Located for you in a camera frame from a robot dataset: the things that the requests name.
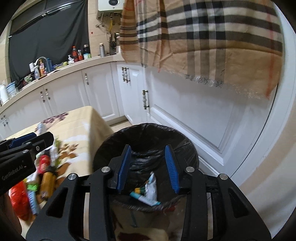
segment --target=soy sauce bottle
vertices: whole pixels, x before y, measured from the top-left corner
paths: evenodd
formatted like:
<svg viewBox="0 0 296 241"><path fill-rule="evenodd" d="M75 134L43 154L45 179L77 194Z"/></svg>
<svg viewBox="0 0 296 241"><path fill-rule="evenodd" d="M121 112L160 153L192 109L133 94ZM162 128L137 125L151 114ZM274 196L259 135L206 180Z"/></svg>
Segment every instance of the soy sauce bottle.
<svg viewBox="0 0 296 241"><path fill-rule="evenodd" d="M74 62L78 62L78 52L76 50L76 46L73 46L73 49L72 49L72 58L74 59Z"/></svg>

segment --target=cabinet handle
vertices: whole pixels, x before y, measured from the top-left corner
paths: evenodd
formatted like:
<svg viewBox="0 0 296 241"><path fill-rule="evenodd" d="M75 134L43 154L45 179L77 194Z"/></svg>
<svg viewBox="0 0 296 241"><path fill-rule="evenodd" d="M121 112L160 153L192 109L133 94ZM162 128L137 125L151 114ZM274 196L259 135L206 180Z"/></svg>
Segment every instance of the cabinet handle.
<svg viewBox="0 0 296 241"><path fill-rule="evenodd" d="M4 121L3 121L3 118L1 118L1 121L2 121L2 124L3 124L4 126L6 126L5 123L4 123Z"/></svg>
<svg viewBox="0 0 296 241"><path fill-rule="evenodd" d="M43 98L43 94L42 94L43 92L42 91L40 91L40 95L41 95L41 99L42 99L42 101L43 101L43 103L45 102L45 99Z"/></svg>
<svg viewBox="0 0 296 241"><path fill-rule="evenodd" d="M124 72L123 72L123 81L124 82L128 82L128 72L127 72L127 68L126 67L124 67L123 68L124 69Z"/></svg>
<svg viewBox="0 0 296 241"><path fill-rule="evenodd" d="M148 93L148 91L143 90L143 105L144 105L144 109L146 110L147 108L149 108L149 106L147 105L147 98L146 98L146 93Z"/></svg>
<svg viewBox="0 0 296 241"><path fill-rule="evenodd" d="M123 82L125 82L126 79L125 79L125 74L124 74L124 67L122 67L121 70L122 70L122 79L123 79Z"/></svg>
<svg viewBox="0 0 296 241"><path fill-rule="evenodd" d="M45 89L45 94L46 94L47 99L50 100L50 97L48 95L47 89Z"/></svg>
<svg viewBox="0 0 296 241"><path fill-rule="evenodd" d="M128 70L129 68L126 68L126 83L130 82L131 79L129 79Z"/></svg>
<svg viewBox="0 0 296 241"><path fill-rule="evenodd" d="M87 80L87 74L86 73L84 74L84 78L85 78L86 84L89 85L89 82Z"/></svg>
<svg viewBox="0 0 296 241"><path fill-rule="evenodd" d="M5 120L6 124L8 125L8 121L6 120L6 117L5 116L3 116L3 117L4 117L4 120Z"/></svg>

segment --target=plaid towel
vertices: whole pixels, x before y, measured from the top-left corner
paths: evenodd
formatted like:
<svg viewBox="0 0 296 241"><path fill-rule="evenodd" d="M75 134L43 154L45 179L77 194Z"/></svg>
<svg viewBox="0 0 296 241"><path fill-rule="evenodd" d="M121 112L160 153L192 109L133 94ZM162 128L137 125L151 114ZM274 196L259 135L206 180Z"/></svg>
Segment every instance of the plaid towel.
<svg viewBox="0 0 296 241"><path fill-rule="evenodd" d="M120 45L127 62L267 97L283 64L270 0L125 0Z"/></svg>

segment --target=white cabinet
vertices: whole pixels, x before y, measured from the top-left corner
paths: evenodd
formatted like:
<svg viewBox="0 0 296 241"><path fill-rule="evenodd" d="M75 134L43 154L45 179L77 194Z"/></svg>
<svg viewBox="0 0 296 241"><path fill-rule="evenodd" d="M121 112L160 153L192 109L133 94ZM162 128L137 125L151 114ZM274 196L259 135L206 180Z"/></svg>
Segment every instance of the white cabinet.
<svg viewBox="0 0 296 241"><path fill-rule="evenodd" d="M81 71L66 75L43 86L44 98L52 115L89 105Z"/></svg>
<svg viewBox="0 0 296 241"><path fill-rule="evenodd" d="M82 70L90 105L105 121L119 117L110 64Z"/></svg>
<svg viewBox="0 0 296 241"><path fill-rule="evenodd" d="M52 116L44 99L42 87L16 101L0 114L0 133L3 139Z"/></svg>
<svg viewBox="0 0 296 241"><path fill-rule="evenodd" d="M198 84L166 71L146 68L149 121L186 135L207 174L231 176L255 145L270 113L270 99L248 98L229 88Z"/></svg>
<svg viewBox="0 0 296 241"><path fill-rule="evenodd" d="M144 68L137 64L117 64L124 114L132 125L146 122L143 107Z"/></svg>

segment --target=black garbage bag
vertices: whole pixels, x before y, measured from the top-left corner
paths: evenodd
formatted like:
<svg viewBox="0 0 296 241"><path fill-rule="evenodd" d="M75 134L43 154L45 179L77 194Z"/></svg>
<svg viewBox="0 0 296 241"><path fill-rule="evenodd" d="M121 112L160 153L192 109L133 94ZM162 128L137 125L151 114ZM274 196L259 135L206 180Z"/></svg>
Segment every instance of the black garbage bag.
<svg viewBox="0 0 296 241"><path fill-rule="evenodd" d="M120 156L125 145L131 146L132 160L124 190L120 195L110 196L113 203L122 207L152 212L163 210L177 203L182 197L177 195L171 187L170 178L164 158L164 148L171 144L177 159L184 158L189 166L198 168L197 152L191 141L179 131L153 123L144 123L124 128L106 139L97 150L93 170L107 166L113 157ZM158 206L149 206L129 194L136 187L141 187L153 171L157 183Z"/></svg>

